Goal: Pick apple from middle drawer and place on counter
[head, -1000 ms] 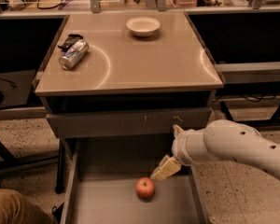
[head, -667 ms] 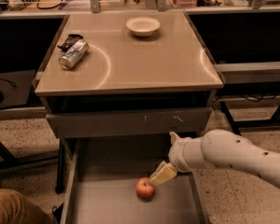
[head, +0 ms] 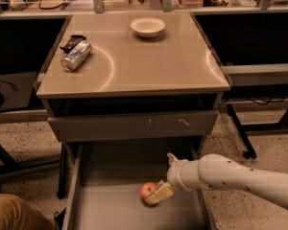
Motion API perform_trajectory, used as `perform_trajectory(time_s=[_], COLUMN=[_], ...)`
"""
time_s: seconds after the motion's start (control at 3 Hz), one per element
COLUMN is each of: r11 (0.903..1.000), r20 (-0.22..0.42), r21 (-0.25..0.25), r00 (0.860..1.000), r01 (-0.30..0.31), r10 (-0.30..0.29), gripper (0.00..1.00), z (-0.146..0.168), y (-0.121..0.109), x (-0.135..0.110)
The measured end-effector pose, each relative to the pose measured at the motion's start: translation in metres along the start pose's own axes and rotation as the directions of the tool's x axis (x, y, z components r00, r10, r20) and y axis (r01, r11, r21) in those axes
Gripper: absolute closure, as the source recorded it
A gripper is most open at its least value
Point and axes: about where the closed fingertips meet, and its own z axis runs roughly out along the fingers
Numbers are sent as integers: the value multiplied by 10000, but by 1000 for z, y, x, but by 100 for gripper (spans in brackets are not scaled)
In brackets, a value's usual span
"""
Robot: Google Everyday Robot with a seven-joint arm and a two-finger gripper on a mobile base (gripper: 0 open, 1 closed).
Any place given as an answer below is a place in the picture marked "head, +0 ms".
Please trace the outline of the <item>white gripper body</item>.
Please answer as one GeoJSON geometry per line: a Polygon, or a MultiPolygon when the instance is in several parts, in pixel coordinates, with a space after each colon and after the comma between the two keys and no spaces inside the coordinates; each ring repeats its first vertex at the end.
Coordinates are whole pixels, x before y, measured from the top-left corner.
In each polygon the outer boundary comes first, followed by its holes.
{"type": "Polygon", "coordinates": [[[176,191],[190,192],[200,189],[198,164],[198,160],[186,159],[172,162],[167,172],[167,181],[176,191]]]}

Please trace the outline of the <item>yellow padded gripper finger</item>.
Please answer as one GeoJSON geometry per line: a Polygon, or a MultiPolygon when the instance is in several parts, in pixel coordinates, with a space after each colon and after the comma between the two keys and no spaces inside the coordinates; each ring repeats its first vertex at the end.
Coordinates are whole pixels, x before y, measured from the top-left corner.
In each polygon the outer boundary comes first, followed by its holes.
{"type": "Polygon", "coordinates": [[[169,166],[176,166],[179,159],[171,152],[167,153],[167,157],[168,157],[168,164],[169,166]]]}
{"type": "Polygon", "coordinates": [[[174,194],[174,188],[168,183],[160,180],[156,184],[156,188],[149,193],[144,200],[148,205],[157,205],[159,202],[171,197],[174,194]]]}

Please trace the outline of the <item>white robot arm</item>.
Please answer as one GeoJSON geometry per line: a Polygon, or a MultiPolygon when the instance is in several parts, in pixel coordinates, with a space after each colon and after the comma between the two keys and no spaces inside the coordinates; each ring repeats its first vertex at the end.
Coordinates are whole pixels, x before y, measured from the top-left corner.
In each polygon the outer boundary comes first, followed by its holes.
{"type": "Polygon", "coordinates": [[[172,153],[167,156],[167,181],[159,181],[144,197],[148,205],[156,205],[174,192],[239,190],[288,210],[288,173],[245,167],[219,154],[192,161],[178,159],[172,153]]]}

